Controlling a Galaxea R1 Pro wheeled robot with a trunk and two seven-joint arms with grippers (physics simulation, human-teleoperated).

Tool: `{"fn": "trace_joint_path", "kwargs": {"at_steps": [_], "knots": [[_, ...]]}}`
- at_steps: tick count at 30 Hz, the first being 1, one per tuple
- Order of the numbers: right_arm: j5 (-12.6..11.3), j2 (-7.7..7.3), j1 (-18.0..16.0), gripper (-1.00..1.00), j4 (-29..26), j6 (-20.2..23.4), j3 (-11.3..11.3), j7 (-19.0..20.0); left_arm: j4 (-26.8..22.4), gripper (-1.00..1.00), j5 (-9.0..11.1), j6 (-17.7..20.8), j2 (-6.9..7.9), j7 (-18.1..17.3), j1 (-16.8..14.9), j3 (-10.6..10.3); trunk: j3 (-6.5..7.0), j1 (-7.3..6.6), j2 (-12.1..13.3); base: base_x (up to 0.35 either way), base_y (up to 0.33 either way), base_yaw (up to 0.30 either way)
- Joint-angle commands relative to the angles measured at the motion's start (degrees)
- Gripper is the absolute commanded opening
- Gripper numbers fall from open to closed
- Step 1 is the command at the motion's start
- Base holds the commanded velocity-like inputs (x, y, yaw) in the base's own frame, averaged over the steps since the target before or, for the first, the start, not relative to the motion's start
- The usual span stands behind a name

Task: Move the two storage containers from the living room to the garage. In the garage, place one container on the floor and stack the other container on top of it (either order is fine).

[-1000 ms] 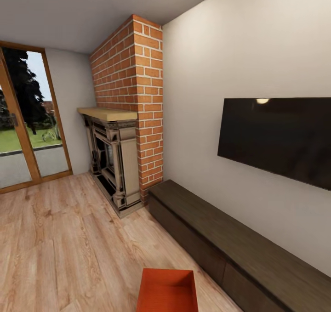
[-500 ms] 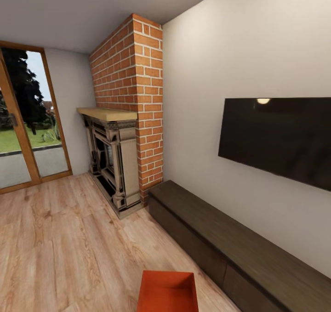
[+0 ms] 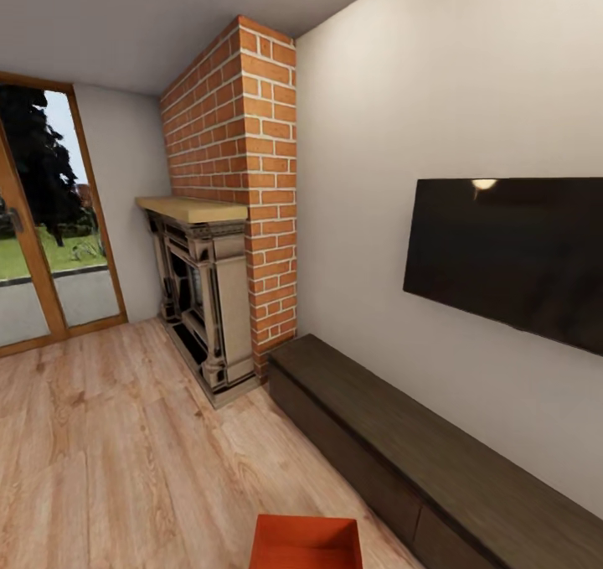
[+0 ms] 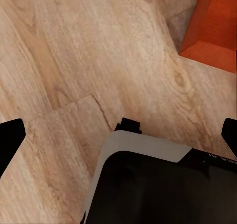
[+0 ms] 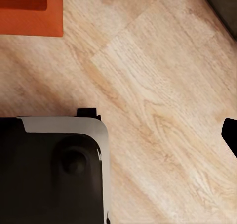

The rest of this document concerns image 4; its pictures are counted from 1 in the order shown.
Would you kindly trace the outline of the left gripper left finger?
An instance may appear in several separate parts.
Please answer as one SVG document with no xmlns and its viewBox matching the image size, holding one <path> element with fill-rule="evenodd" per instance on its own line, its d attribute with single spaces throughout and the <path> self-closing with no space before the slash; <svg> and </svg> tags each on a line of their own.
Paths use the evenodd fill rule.
<svg viewBox="0 0 237 224">
<path fill-rule="evenodd" d="M 21 118 L 0 124 L 0 178 L 26 137 Z"/>
</svg>

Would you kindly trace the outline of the storage box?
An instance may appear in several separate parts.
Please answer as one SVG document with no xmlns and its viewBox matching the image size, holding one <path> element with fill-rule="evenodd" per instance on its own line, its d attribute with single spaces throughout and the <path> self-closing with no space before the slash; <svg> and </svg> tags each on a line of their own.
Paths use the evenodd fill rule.
<svg viewBox="0 0 237 224">
<path fill-rule="evenodd" d="M 178 55 L 237 74 L 237 0 L 197 0 Z"/>
</svg>

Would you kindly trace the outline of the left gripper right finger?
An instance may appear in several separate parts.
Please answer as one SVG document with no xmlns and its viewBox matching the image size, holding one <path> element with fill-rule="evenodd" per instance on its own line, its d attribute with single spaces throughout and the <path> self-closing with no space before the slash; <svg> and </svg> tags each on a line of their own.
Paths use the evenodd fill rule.
<svg viewBox="0 0 237 224">
<path fill-rule="evenodd" d="M 226 118 L 222 127 L 221 136 L 232 153 L 237 157 L 237 120 Z"/>
</svg>

